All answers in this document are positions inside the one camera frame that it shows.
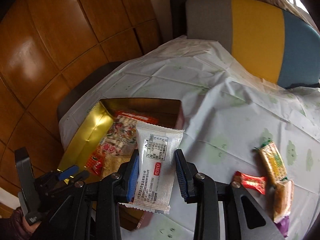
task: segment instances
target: screw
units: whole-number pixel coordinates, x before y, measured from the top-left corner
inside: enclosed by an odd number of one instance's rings
[[[199,173],[196,174],[196,178],[197,179],[204,179],[205,175],[203,173],[199,172]]]
[[[82,180],[75,182],[75,187],[82,187],[84,185],[84,182]]]
[[[241,184],[240,184],[240,182],[238,182],[238,181],[233,181],[233,182],[231,183],[231,185],[232,185],[233,187],[235,187],[235,188],[240,188],[240,187],[241,187]]]
[[[113,178],[113,179],[119,179],[119,178],[120,178],[120,174],[117,173],[117,172],[114,172],[114,173],[111,174],[111,178]]]

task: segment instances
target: white plastic sheet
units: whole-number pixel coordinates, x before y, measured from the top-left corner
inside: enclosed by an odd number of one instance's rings
[[[274,140],[288,178],[295,182],[288,239],[302,239],[313,224],[319,213],[318,89],[284,90],[249,74],[216,41],[178,38],[123,63],[78,100],[59,123],[63,146],[99,99],[119,97],[181,100],[185,133],[180,148],[187,161],[215,181],[230,183],[235,171],[266,175],[252,149],[266,138]],[[272,213],[271,191],[266,196],[250,193]],[[169,219],[192,232],[196,205],[184,203],[177,181],[170,206],[167,217],[154,214],[157,220]],[[147,236],[148,228],[143,232]],[[142,239],[138,231],[129,235]]]

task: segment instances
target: window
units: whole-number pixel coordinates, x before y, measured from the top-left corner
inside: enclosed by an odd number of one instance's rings
[[[295,6],[298,6],[299,8],[304,10],[306,13],[308,13],[307,9],[305,8],[305,6],[302,4],[302,2],[300,0],[289,0],[289,2]]]

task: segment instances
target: wooden wall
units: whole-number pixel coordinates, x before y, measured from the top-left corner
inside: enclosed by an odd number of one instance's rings
[[[17,195],[13,151],[35,176],[63,155],[56,110],[87,75],[161,44],[150,0],[16,0],[0,23],[0,187]]]

